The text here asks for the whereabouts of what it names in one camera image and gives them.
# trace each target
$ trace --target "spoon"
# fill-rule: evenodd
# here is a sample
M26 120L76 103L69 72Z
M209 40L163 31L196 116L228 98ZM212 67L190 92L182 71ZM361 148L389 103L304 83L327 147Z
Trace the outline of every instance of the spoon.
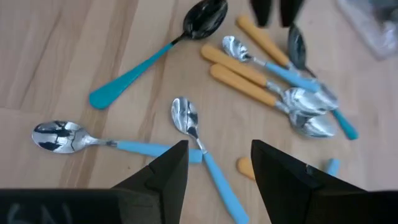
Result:
M289 58L293 62L293 64L301 70L306 71L310 74L313 78L317 78L317 76L308 69L306 65L307 61L307 53L305 49L305 42L303 35L300 29L295 25L292 24L292 27L289 29ZM336 98L334 94L326 87L326 85L321 83L323 97L328 98ZM349 140L355 140L358 138L358 132L355 130L355 127L350 124L350 122L344 117L341 111L338 108L335 108L331 111L333 116L336 118L337 122L339 123L340 127L344 131L346 137Z
M319 106L321 103L317 98L313 97L311 91L291 88L283 92L278 85L268 80L264 74L227 56L209 44L205 44L201 48L201 54L204 58L229 68L253 83L278 93L289 108L297 109L297 113L302 116L318 116L326 113L324 107Z
M170 149L160 144L139 143L134 141L115 141L96 139L80 125L70 121L51 121L41 123L32 131L36 145L55 153L70 154L88 146L111 146L121 150L158 157ZM197 149L189 150L189 162L201 163L202 154Z
M90 94L90 104L96 109L107 108L132 82L153 65L163 54L183 39L198 40L214 33L224 21L228 10L226 0L202 0L185 16L183 33L164 48L128 71Z
M236 20L238 26L247 33L256 43L269 55L271 56L279 65L288 68L289 70L295 72L297 75L300 72L296 69L295 65L289 60L283 51L272 41L268 33L256 27L254 23L247 16L239 16ZM327 111L334 110L338 107L337 97L326 88L325 85L318 83L320 85L320 91L315 93L315 96L322 102L323 108Z
M274 72L284 80L287 80L293 86L298 86L312 92L316 92L320 89L319 84L317 82L314 82L313 80L298 77L297 74L290 70L286 70L274 63L259 60L258 58L252 56L251 54L249 54L248 48L243 45L243 43L239 39L235 38L232 35L225 36L223 38L223 48L229 56L235 58L236 60L239 60L240 62L252 61Z
M286 113L289 116L291 125L300 134L313 138L330 138L336 133L335 127L333 127L326 115L314 117L302 116L297 110L289 108L284 103L278 101L274 95L266 92L261 87L247 81L222 65L212 65L210 67L210 73L218 81Z
M180 132L191 136L199 145L207 168L217 186L218 192L220 193L221 198L235 223L247 223L249 221L248 215L229 186L228 181L225 179L221 169L213 159L213 156L206 150L205 145L199 140L198 113L195 106L186 98L178 97L173 100L171 115L175 127Z

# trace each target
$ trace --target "teaspoon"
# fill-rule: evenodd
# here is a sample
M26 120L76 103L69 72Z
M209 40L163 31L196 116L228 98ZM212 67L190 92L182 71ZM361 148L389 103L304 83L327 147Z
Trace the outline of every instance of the teaspoon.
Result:
M295 25L289 29L289 59L292 63L300 70L303 70L310 74L313 78L317 76L307 67L307 51L305 48L305 42L300 29ZM331 90L325 84L321 83L322 91L320 92L324 99L330 101L337 99ZM344 117L343 113L338 109L331 111L333 116L336 118L340 127L344 131L346 137L349 140L355 140L358 138L358 132L356 128Z
M107 108L132 82L176 43L183 39L203 39L214 33L224 21L227 10L226 0L202 0L194 5L185 16L181 36L171 41L145 62L90 93L90 104L96 109Z
M32 131L36 145L55 153L70 154L88 146L111 146L121 150L136 152L146 156L158 157L171 146L140 143L134 141L115 141L96 139L80 125L70 121L51 121L37 125ZM202 154L197 149L189 150L189 162L201 163Z
M180 132L191 136L199 145L207 168L218 188L218 192L220 193L221 198L235 223L247 223L249 221L248 215L232 191L232 188L229 186L228 181L225 179L223 172L218 167L213 156L206 150L205 145L199 140L198 113L195 106L186 98L178 97L173 100L171 115L175 127Z

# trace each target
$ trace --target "spoon handle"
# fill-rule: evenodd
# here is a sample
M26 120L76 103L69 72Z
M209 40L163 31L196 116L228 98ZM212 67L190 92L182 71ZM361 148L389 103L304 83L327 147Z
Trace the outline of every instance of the spoon handle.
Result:
M318 82L316 82L316 80L311 80L308 78L303 78L300 77L298 75L296 75L296 73L291 72L290 70L286 70L284 68L281 68L280 66L273 64L273 63L269 63L267 62L265 67L274 72L275 74L277 74L278 76L280 76L281 78L283 78L284 80L288 81L290 84L292 84L293 86L298 86L300 88L312 91L312 92L317 92L320 90L321 86L319 85Z
M225 179L223 172L218 167L217 163L213 159L213 156L208 152L203 155L207 168L217 186L218 192L224 201L224 204L232 216L233 220L237 224L245 224L249 222L249 216L244 211L238 198L229 186L228 181Z
M134 141L117 141L118 149L136 152L146 156L158 157L171 148L161 144L149 144ZM199 149L189 149L189 162L201 163L202 153Z
M236 19L238 26L247 33L260 47L267 52L279 65L289 68L291 62L283 51L272 41L264 29L256 27L248 16L239 16Z
M107 108L132 82L153 65L163 54L173 47L173 42L142 62L132 70L90 93L90 104L99 110Z
M274 107L278 102L277 98L265 91L265 89L247 81L245 78L240 77L222 65L212 65L210 67L210 74L218 81L223 82L262 103L265 103L266 105Z
M346 137L349 140L355 140L358 138L358 132L355 130L354 126L349 123L349 121L343 116L339 109L331 111L333 116L336 118L340 127L344 131Z

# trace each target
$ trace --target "silver spoon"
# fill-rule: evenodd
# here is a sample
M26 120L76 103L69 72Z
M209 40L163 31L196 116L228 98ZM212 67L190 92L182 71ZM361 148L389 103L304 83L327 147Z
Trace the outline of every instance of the silver spoon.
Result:
M247 223L249 221L248 215L229 186L228 181L225 179L221 169L213 159L213 156L206 150L205 145L199 140L198 113L194 105L186 98L178 97L173 100L171 115L175 127L180 132L191 136L199 145L207 168L217 186L218 192L220 193L221 198L235 223Z
M296 82L293 83L294 85L306 86L307 83L314 84L312 80L305 81L304 78L298 77L297 74L295 74L294 72L285 70L278 65L272 64L270 62L259 61L255 57L249 55L248 50L243 45L243 43L233 36L224 37L223 48L229 56L239 60L240 62L253 60L260 63L262 66L265 65L268 67L277 68L274 69L274 71L279 70L288 73L288 78L293 78L296 80ZM289 108L296 108L298 110L298 113L300 113L302 116L318 116L325 114L328 110L333 109L329 106L325 106L322 100L320 100L319 97L315 96L314 92L305 90L304 88L293 87L289 88L286 91L282 91L282 89L278 85L270 81L267 82L266 87L269 90L278 93L283 99L284 103L289 106Z
M235 74L222 65L212 65L210 67L210 73L220 82L286 113L289 116L293 128L300 134L313 138L330 138L336 133L335 127L326 115L314 117L302 116L295 108L289 108L274 95L264 91L263 88L247 81L245 78Z
M308 74L310 74L313 78L317 78L317 76L307 67L307 51L305 48L304 37L300 31L300 29L295 25L289 29L289 58L290 61L296 66L298 69L301 69ZM333 94L332 91L328 89L325 84L322 84L322 90L319 91L318 96L321 100L325 101L326 104L330 104L329 102L337 102L337 97ZM355 140L358 138L358 132L356 128L343 116L343 113L338 109L334 109L331 111L333 116L336 118L340 127L344 131L346 137L349 140Z
M80 125L70 121L51 121L39 124L32 131L32 139L36 145L61 154L78 152L93 145L116 147L152 157L158 157L170 149L170 146L160 144L96 139L91 137ZM190 149L189 162L201 163L201 160L201 151Z

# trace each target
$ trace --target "table surface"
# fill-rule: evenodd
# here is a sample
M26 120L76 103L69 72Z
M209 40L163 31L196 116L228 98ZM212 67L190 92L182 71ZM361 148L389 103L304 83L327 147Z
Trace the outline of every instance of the table surface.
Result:
M52 154L32 142L32 128L70 120L98 137L173 145L188 137L174 128L170 104L186 96L199 112L202 141L251 223L269 223L256 184L235 168L237 158L250 155L252 139L317 167L340 159L338 177L365 189L398 188L398 59L377 61L332 0L308 0L297 23L309 67L339 96L359 131L357 141L341 131L333 139L305 139L284 114L210 77L199 50L205 42L219 45L224 35L236 35L266 57L235 25L237 15L251 13L249 1L229 0L228 15L211 37L179 43L108 110L93 109L88 94L177 37L196 2L0 0L0 187L112 187L153 158L108 147ZM287 29L277 13L269 33L285 48ZM181 223L232 223L204 165L189 167Z

